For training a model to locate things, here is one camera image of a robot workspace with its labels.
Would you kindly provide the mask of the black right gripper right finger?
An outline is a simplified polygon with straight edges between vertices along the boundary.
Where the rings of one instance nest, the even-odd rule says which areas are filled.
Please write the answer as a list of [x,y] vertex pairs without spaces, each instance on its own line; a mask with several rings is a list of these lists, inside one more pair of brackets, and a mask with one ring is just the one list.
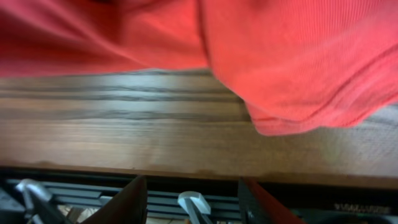
[[304,224],[253,179],[240,179],[239,210],[244,224]]

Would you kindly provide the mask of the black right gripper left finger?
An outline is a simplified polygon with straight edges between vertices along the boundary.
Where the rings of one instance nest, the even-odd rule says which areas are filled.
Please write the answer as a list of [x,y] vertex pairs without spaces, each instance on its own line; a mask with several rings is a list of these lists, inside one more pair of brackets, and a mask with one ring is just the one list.
[[140,175],[81,224],[145,224],[146,219],[147,181]]

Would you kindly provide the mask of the red t-shirt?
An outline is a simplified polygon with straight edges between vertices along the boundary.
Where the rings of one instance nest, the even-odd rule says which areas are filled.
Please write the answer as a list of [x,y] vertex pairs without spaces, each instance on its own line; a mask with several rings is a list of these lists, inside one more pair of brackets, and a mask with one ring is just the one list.
[[397,2],[1,1],[1,75],[210,68],[263,135],[397,101]]

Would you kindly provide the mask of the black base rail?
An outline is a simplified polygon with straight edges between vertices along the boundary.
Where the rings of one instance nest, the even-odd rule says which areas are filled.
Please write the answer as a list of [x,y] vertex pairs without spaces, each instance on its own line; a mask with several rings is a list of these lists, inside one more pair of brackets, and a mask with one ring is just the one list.
[[[47,218],[50,223],[76,223],[85,210],[101,209],[139,175],[54,172],[51,170],[1,169],[1,222],[29,223],[22,194],[16,185],[23,179],[38,181],[52,194]],[[242,223],[239,180],[201,180],[145,176],[147,222],[190,223],[178,204],[182,192],[199,192],[210,204],[213,223]],[[305,223],[396,223],[397,191],[258,184]]]

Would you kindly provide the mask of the white clip on rail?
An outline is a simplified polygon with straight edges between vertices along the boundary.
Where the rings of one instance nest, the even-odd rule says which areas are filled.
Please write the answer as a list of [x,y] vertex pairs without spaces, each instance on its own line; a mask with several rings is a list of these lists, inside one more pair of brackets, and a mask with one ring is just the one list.
[[213,224],[210,204],[199,192],[186,191],[178,196],[178,204],[185,210],[192,224]]
[[48,192],[38,181],[23,179],[16,185],[16,190],[22,194],[26,209],[25,217],[29,223],[50,223],[47,218],[49,202],[52,194]]

